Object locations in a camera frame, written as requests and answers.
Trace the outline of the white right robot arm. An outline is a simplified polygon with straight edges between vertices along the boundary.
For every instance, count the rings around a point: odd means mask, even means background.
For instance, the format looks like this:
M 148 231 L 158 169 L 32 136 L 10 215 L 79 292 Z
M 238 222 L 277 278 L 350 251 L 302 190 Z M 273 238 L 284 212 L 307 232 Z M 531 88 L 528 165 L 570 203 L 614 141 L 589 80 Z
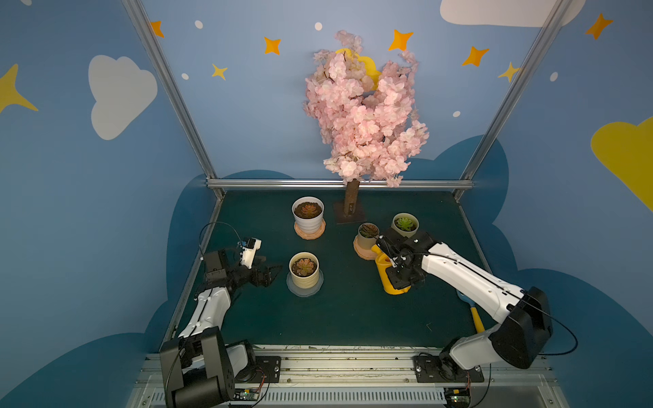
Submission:
M 524 290 L 483 270 L 422 231 L 405 237 L 388 229 L 377 239 L 389 257 L 389 282 L 403 289 L 433 275 L 484 309 L 496 325 L 482 333 L 452 340 L 439 354 L 449 377 L 504 361 L 528 369 L 553 335 L 549 300 L 540 289 Z

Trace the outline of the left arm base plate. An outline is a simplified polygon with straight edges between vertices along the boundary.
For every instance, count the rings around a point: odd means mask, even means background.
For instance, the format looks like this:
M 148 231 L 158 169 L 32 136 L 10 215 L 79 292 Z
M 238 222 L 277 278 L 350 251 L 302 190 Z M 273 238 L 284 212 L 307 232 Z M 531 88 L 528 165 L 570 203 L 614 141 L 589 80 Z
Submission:
M 237 384 L 259 384 L 265 378 L 265 384 L 278 384 L 282 369 L 280 356 L 257 356 L 255 362 L 236 374 Z

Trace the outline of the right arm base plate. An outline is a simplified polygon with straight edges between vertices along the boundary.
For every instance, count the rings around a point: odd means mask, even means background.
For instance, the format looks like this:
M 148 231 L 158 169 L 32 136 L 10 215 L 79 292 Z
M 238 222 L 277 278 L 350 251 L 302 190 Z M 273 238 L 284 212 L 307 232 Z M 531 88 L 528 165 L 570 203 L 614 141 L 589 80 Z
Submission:
M 413 356 L 413 370 L 420 384 L 436 384 L 437 382 L 481 384 L 485 382 L 484 373 L 480 368 L 466 371 L 458 368 L 449 360 L 441 360 L 440 357 L 427 353 Z

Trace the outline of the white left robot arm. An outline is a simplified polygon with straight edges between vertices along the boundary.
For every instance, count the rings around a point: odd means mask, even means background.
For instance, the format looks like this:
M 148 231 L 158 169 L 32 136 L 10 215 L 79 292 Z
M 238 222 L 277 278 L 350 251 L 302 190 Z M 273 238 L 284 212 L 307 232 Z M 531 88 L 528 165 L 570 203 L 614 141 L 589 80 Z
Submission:
M 205 272 L 195 295 L 197 306 L 186 328 L 159 351 L 165 405 L 214 407 L 231 401 L 258 404 L 265 392 L 246 393 L 236 384 L 277 384 L 281 359 L 256 356 L 247 340 L 225 343 L 221 328 L 237 289 L 247 284 L 269 287 L 281 267 L 268 266 L 264 257 L 250 256 L 246 251 L 234 265 L 226 250 L 209 253 L 203 259 Z

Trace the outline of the yellow watering can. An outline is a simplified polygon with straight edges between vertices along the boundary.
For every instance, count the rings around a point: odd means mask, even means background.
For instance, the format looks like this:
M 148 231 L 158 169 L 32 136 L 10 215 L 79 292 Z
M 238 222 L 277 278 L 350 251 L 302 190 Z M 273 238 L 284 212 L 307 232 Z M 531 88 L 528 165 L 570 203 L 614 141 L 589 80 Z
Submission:
M 374 262 L 377 266 L 379 276 L 383 285 L 384 291 L 389 294 L 389 295 L 401 295 L 406 292 L 409 292 L 411 289 L 411 286 L 404 287 L 402 289 L 395 289 L 393 285 L 391 284 L 388 274 L 386 272 L 387 268 L 391 267 L 392 263 L 390 261 L 390 258 L 388 257 L 387 254 L 385 254 L 378 245 L 374 245 L 372 247 L 372 251 L 375 254 L 375 259 Z

